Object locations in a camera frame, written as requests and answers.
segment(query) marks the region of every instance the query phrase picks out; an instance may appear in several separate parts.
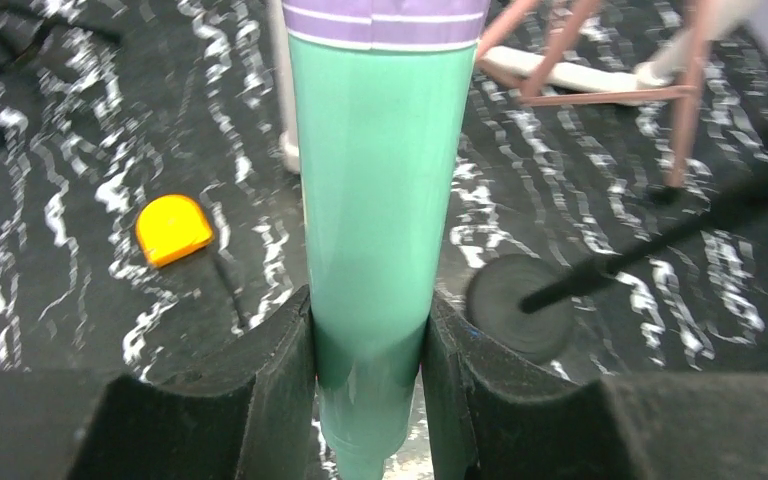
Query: white stripe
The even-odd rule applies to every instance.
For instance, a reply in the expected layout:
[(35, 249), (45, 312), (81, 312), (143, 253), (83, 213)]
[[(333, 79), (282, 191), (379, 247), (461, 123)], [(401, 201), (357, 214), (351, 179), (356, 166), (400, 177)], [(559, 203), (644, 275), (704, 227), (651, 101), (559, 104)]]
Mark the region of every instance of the white stripe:
[(456, 43), (437, 43), (437, 44), (398, 44), (398, 43), (380, 43), (380, 42), (352, 42), (348, 40), (334, 40), (331, 38), (317, 37), (315, 35), (308, 35), (306, 33), (296, 32), (291, 29), (287, 29), (287, 33), (308, 42), (318, 43), (320, 45), (327, 45), (329, 47), (346, 48), (351, 50), (392, 50), (398, 52), (443, 52), (448, 50), (460, 50), (467, 48), (478, 43), (478, 38), (475, 40), (469, 40), (466, 42)]
[(398, 50), (401, 52), (446, 52), (471, 47), (478, 43), (478, 39), (455, 43), (432, 43), (428, 45), (380, 43), (373, 42), (372, 48), (376, 50)]
[(334, 15), (333, 13), (315, 12), (313, 10), (308, 10), (306, 8), (299, 8), (299, 7), (294, 7), (292, 5), (287, 5), (286, 3), (284, 4), (284, 10), (288, 10), (293, 13), (298, 13), (299, 15), (304, 15), (306, 17), (320, 18), (322, 20), (331, 20), (333, 22), (372, 25), (372, 19), (369, 17), (351, 17), (349, 15)]
[(483, 13), (468, 13), (464, 15), (379, 15), (372, 14), (372, 20), (381, 22), (403, 22), (403, 23), (456, 23), (469, 20), (478, 20), (484, 18)]

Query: lavender cap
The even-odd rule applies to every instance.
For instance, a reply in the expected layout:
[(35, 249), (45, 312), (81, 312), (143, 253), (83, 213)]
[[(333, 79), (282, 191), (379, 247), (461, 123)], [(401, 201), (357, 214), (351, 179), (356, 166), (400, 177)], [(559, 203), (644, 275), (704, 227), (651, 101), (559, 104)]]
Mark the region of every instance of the lavender cap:
[(287, 30), (359, 50), (442, 51), (472, 46), (490, 0), (283, 0)]

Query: pink metal frame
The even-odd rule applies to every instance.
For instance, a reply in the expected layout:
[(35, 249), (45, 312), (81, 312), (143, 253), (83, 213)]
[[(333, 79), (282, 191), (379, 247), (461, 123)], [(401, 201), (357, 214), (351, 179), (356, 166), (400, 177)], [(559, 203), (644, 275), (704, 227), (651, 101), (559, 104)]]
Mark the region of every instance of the pink metal frame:
[(520, 100), (526, 105), (587, 105), (598, 103), (626, 103), (675, 100), (677, 102), (672, 119), (671, 148), (673, 168), (667, 173), (664, 183), (670, 187), (684, 184), (687, 157), (692, 153), (699, 119), (699, 100), (702, 94), (704, 67), (708, 62), (710, 42), (706, 28), (713, 20), (715, 2), (712, 0), (686, 0), (688, 28), (691, 29), (687, 68), (675, 84), (663, 88), (636, 90), (630, 92), (580, 93), (539, 96), (540, 89), (555, 65), (563, 58), (566, 50), (575, 45), (579, 30), (584, 22), (601, 5), (601, 0), (572, 0), (574, 3), (565, 20), (559, 17), (567, 0), (553, 0), (550, 25), (547, 33), (546, 52), (543, 61), (528, 78), (520, 78), (500, 68), (481, 61), (488, 50), (495, 47), (511, 34), (523, 17), (533, 10), (540, 0), (516, 0), (502, 12), (485, 30), (476, 52), (477, 65), (485, 73), (508, 88), (518, 88)]

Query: mint green tube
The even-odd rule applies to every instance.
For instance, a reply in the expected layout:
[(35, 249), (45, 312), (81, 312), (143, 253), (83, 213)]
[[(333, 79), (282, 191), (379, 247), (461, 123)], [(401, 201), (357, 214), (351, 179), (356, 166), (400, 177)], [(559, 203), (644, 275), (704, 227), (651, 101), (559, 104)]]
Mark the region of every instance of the mint green tube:
[(380, 480), (407, 436), (474, 52), (290, 35), (320, 420), (344, 480)]

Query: pink chair leg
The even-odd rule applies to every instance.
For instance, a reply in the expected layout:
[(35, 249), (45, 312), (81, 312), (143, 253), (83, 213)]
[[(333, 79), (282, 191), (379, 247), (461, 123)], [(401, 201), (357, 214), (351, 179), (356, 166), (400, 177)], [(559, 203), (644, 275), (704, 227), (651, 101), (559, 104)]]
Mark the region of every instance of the pink chair leg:
[(707, 32), (714, 20), (715, 2), (712, 0), (687, 0), (687, 13), (692, 29), (690, 52), (681, 85), (694, 87), (691, 93), (676, 100), (673, 111), (672, 150), (673, 167), (667, 173), (665, 184), (680, 188), (684, 185), (687, 157), (693, 152), (696, 125), (699, 122), (699, 103), (704, 92), (705, 65), (708, 63), (711, 42)]
[(600, 3), (600, 0), (578, 0), (573, 5), (563, 30), (551, 36), (543, 61), (520, 88), (520, 98), (523, 101), (527, 102), (529, 98), (537, 96), (549, 74), (552, 73), (552, 69), (563, 58), (564, 52), (575, 45), (581, 26), (599, 8)]
[(475, 51), (475, 59), (481, 60), (481, 57), (487, 54), (487, 51), (502, 43), (502, 40), (510, 35), (516, 27), (522, 23), (523, 17), (534, 10), (537, 2), (540, 0), (516, 0), (511, 6), (499, 14), (493, 23), (487, 27), (484, 34), (481, 35), (481, 41), (478, 42), (478, 48)]

